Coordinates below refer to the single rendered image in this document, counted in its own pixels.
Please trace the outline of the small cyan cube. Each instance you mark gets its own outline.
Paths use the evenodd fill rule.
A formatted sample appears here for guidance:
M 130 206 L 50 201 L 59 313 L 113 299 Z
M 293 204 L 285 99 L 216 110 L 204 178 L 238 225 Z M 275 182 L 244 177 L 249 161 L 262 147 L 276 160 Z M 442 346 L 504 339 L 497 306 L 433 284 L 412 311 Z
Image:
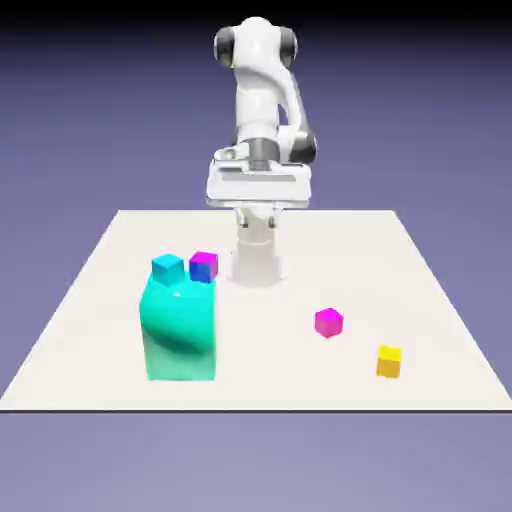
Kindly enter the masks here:
M 155 281 L 170 286 L 185 277 L 184 260 L 173 254 L 164 254 L 151 262 L 151 274 Z

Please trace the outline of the small blue cube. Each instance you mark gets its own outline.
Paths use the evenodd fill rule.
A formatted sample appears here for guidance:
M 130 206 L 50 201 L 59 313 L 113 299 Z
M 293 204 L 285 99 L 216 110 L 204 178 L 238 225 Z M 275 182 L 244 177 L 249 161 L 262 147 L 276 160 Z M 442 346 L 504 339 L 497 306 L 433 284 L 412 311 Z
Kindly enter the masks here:
M 211 283 L 218 274 L 219 257 L 217 253 L 197 251 L 189 259 L 189 276 L 192 281 Z

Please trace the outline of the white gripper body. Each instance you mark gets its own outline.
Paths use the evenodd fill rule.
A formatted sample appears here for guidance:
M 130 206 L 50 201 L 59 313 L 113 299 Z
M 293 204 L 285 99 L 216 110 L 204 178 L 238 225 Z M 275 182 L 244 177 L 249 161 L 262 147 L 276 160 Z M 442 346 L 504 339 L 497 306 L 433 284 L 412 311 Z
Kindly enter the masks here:
M 253 171 L 247 160 L 212 160 L 206 199 L 222 208 L 305 208 L 311 198 L 311 177 L 311 168 L 302 164 L 271 161 L 268 171 Z

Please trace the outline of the small yellow cube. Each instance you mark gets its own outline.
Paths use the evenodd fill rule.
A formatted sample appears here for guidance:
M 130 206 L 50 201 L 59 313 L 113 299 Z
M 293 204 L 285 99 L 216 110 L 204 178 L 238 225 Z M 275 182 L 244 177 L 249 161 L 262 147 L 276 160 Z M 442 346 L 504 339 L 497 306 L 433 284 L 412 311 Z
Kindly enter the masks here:
M 399 347 L 381 345 L 378 350 L 376 375 L 397 379 L 400 376 L 402 350 Z

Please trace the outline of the small magenta cube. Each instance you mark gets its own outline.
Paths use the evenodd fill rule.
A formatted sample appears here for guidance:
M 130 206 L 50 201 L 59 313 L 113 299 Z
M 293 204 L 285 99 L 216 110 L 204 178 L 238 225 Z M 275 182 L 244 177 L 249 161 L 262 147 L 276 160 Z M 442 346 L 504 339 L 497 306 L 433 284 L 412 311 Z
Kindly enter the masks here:
M 324 338 L 331 338 L 342 333 L 344 315 L 334 308 L 326 308 L 315 313 L 314 328 Z

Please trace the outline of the large teal box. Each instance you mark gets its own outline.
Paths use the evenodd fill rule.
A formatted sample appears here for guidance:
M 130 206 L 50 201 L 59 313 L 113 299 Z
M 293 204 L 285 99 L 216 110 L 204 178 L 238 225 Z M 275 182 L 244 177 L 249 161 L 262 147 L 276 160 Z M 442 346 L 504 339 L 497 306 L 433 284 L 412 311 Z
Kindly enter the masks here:
M 149 277 L 139 303 L 151 381 L 212 381 L 216 375 L 216 284 Z

